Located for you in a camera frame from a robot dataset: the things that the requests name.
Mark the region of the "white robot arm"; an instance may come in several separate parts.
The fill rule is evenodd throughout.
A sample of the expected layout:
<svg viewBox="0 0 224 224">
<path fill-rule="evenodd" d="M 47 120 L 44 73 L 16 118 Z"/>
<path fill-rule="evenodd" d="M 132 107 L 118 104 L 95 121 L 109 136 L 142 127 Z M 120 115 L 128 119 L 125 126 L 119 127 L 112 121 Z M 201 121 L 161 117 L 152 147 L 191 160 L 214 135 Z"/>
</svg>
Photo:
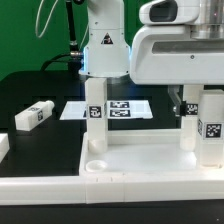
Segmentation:
<svg viewBox="0 0 224 224">
<path fill-rule="evenodd" d="M 224 0 L 151 0 L 143 26 L 124 38 L 123 0 L 87 0 L 82 75 L 140 85 L 224 84 Z"/>
</svg>

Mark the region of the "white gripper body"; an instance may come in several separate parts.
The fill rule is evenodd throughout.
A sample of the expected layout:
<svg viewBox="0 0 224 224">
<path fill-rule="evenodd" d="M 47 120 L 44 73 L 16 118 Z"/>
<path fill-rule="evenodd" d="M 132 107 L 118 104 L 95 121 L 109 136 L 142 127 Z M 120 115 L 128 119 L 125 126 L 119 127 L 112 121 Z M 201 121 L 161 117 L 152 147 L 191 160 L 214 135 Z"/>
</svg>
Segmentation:
<svg viewBox="0 0 224 224">
<path fill-rule="evenodd" d="M 132 43 L 130 77 L 141 85 L 224 84 L 224 40 L 195 40 L 187 26 L 143 26 Z"/>
</svg>

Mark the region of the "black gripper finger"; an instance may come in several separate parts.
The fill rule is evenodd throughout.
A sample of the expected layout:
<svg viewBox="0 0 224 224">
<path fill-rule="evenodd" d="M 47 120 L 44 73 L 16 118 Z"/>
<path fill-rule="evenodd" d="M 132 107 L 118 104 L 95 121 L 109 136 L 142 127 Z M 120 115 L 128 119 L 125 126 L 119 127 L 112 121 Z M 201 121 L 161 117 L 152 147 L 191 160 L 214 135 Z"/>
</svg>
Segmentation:
<svg viewBox="0 0 224 224">
<path fill-rule="evenodd" d="M 187 103 L 186 101 L 182 101 L 180 104 L 180 116 L 186 116 L 187 111 Z"/>
</svg>

